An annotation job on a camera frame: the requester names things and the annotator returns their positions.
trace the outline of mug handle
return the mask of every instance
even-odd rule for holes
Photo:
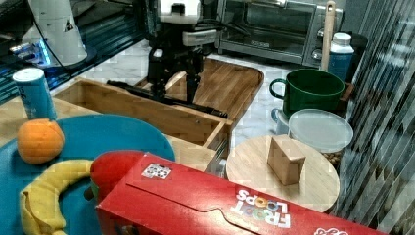
[[[281,78],[275,79],[271,82],[271,84],[269,84],[269,92],[271,92],[271,95],[273,95],[275,98],[284,99],[282,95],[275,93],[274,89],[272,88],[273,85],[277,82],[287,85],[287,81],[285,79],[281,79]]]
[[[277,109],[277,108],[274,108],[274,109],[271,111],[271,117],[272,117],[272,119],[273,119],[275,122],[280,121],[280,120],[278,119],[278,117],[277,117],[277,111],[279,111],[279,109]]]

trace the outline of green mug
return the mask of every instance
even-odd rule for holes
[[[284,96],[275,93],[275,83],[285,84]],[[290,117],[295,111],[318,109],[333,111],[338,106],[345,84],[336,76],[322,70],[294,70],[287,79],[275,79],[269,85],[269,92],[284,100],[284,115]]]

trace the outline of froot loops box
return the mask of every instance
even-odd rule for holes
[[[146,154],[97,205],[103,234],[383,234]]]

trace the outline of white cylinder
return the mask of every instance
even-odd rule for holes
[[[336,33],[330,47],[330,60],[328,72],[346,80],[350,68],[354,49],[350,46],[351,36],[346,33]]]
[[[69,66],[83,61],[86,50],[75,25],[69,0],[29,0],[30,9],[58,60]]]

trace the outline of wooden cube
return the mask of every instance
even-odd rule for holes
[[[305,155],[288,135],[271,138],[267,158],[268,164],[284,185],[299,182]]]

